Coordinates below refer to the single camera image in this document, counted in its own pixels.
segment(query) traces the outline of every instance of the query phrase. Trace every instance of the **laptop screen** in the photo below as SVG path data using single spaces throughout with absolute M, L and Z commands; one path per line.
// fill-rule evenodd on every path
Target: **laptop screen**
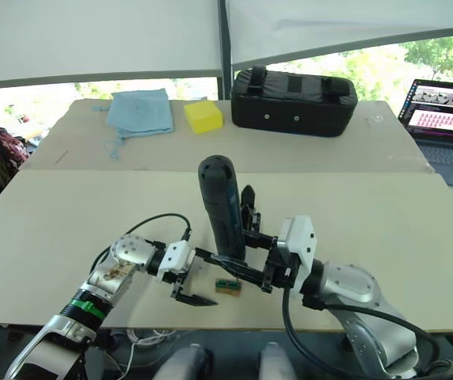
M 415 139 L 453 143 L 453 83 L 415 79 L 399 120 Z

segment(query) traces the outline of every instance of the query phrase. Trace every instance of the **silver leg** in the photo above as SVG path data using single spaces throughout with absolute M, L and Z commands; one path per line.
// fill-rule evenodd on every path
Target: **silver leg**
M 261 351 L 258 380 L 297 380 L 287 354 L 278 343 L 271 342 Z
M 153 380 L 196 380 L 207 365 L 207 353 L 198 344 L 177 350 L 158 370 Z

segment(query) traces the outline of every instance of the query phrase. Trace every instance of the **small circuit board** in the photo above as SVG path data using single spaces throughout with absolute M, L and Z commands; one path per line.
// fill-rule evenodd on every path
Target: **small circuit board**
M 217 279 L 216 292 L 224 293 L 226 295 L 234 295 L 238 297 L 241 295 L 242 284 L 235 279 Z

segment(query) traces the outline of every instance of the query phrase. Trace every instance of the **laptop keyboard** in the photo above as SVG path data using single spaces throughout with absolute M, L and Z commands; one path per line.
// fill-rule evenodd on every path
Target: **laptop keyboard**
M 427 161 L 453 165 L 453 149 L 427 145 L 419 145 L 418 147 L 427 158 Z

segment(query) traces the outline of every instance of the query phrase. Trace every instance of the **light blue cloth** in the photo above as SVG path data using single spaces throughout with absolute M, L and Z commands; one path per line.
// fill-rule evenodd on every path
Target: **light blue cloth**
M 172 112 L 165 89 L 113 93 L 107 124 L 116 130 L 117 140 L 105 142 L 111 157 L 119 159 L 118 148 L 124 139 L 173 131 Z

